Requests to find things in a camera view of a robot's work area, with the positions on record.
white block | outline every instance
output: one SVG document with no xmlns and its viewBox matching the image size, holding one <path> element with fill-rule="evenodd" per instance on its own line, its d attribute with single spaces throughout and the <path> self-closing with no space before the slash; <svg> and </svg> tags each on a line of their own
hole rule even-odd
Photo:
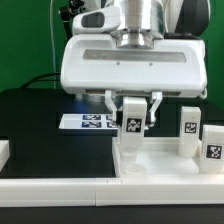
<svg viewBox="0 0 224 224">
<path fill-rule="evenodd" d="M 222 174 L 224 169 L 224 127 L 204 125 L 200 172 Z"/>
<path fill-rule="evenodd" d="M 0 171 L 9 159 L 9 141 L 0 141 Z"/>
<path fill-rule="evenodd" d="M 179 155 L 193 158 L 197 155 L 201 111 L 198 107 L 182 107 Z"/>
<path fill-rule="evenodd" d="M 122 157 L 136 156 L 143 143 L 147 102 L 144 98 L 124 97 L 123 122 L 120 131 Z"/>
<path fill-rule="evenodd" d="M 95 206 L 96 180 L 2 179 L 0 207 Z"/>
<path fill-rule="evenodd" d="M 97 179 L 96 205 L 223 204 L 224 176 Z"/>
</svg>

black table surface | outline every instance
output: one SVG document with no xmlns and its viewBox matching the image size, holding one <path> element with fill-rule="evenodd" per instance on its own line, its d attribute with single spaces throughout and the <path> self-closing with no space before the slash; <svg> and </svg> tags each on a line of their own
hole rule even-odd
<svg viewBox="0 0 224 224">
<path fill-rule="evenodd" d="M 203 124 L 224 125 L 224 111 L 200 99 L 165 98 L 146 136 L 177 137 L 182 106 L 197 106 Z M 64 113 L 105 114 L 104 103 L 76 100 L 63 90 L 0 93 L 0 140 L 10 142 L 8 178 L 115 177 L 115 130 L 60 130 Z M 1 208 L 0 223 L 224 223 L 224 205 Z"/>
</svg>

white cube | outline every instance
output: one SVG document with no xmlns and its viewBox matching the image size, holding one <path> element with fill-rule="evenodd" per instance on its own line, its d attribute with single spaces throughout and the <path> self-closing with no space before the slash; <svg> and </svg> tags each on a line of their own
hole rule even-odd
<svg viewBox="0 0 224 224">
<path fill-rule="evenodd" d="M 224 168 L 224 127 L 204 125 L 200 172 L 222 174 Z"/>
<path fill-rule="evenodd" d="M 136 156 L 143 143 L 147 102 L 144 98 L 124 97 L 120 130 L 121 156 Z"/>
</svg>

white platform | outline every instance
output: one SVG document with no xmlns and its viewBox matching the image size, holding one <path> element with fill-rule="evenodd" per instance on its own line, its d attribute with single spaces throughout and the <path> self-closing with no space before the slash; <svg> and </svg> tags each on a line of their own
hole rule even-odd
<svg viewBox="0 0 224 224">
<path fill-rule="evenodd" d="M 146 173 L 125 173 L 118 149 L 117 138 L 113 138 L 113 159 L 117 177 L 152 175 L 198 175 L 199 156 L 183 158 L 178 155 L 179 138 L 144 138 L 138 151 L 136 164 L 143 165 Z"/>
<path fill-rule="evenodd" d="M 159 138 L 159 142 L 146 139 L 137 158 L 148 164 L 147 176 L 1 179 L 0 207 L 224 203 L 224 175 L 199 174 L 198 158 L 178 156 L 178 138 Z"/>
<path fill-rule="evenodd" d="M 9 141 L 0 141 L 0 171 L 9 159 Z"/>
</svg>

green background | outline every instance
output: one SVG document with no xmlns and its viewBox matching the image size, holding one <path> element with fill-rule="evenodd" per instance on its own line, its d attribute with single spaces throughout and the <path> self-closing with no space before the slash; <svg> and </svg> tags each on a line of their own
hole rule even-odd
<svg viewBox="0 0 224 224">
<path fill-rule="evenodd" d="M 54 1 L 57 71 L 65 47 L 64 28 L 58 9 L 67 0 Z M 209 101 L 224 108 L 224 1 L 211 0 L 209 28 L 202 35 L 208 45 Z M 50 0 L 0 3 L 0 91 L 20 87 L 31 78 L 53 71 L 50 38 Z M 53 83 L 41 87 L 54 87 Z"/>
</svg>

